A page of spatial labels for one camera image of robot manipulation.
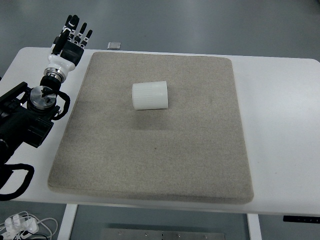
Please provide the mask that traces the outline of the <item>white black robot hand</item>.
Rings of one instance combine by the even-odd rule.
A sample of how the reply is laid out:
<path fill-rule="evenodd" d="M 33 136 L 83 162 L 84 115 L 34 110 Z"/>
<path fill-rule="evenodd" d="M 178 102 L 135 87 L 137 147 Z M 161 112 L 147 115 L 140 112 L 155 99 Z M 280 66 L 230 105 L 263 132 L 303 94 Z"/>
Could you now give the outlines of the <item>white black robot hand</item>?
<path fill-rule="evenodd" d="M 78 24 L 79 17 L 77 15 L 69 15 L 67 17 L 61 30 L 61 35 L 55 43 L 51 54 L 48 55 L 49 67 L 59 69 L 62 72 L 71 72 L 79 64 L 84 53 L 84 48 L 88 44 L 93 31 L 90 29 L 82 39 L 87 28 L 87 23 L 84 22 L 74 38 Z"/>

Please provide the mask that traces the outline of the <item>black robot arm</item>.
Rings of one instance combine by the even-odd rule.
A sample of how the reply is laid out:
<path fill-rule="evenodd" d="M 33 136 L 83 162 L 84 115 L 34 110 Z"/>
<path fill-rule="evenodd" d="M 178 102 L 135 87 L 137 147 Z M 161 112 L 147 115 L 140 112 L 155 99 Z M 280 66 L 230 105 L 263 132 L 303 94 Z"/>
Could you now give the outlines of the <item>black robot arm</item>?
<path fill-rule="evenodd" d="M 69 15 L 54 39 L 48 65 L 39 86 L 21 82 L 0 98 L 0 163 L 5 164 L 16 149 L 26 143 L 39 147 L 51 131 L 54 121 L 69 111 L 70 97 L 60 90 L 68 74 L 79 64 L 93 33 L 87 23 L 78 26 L 77 15 Z"/>

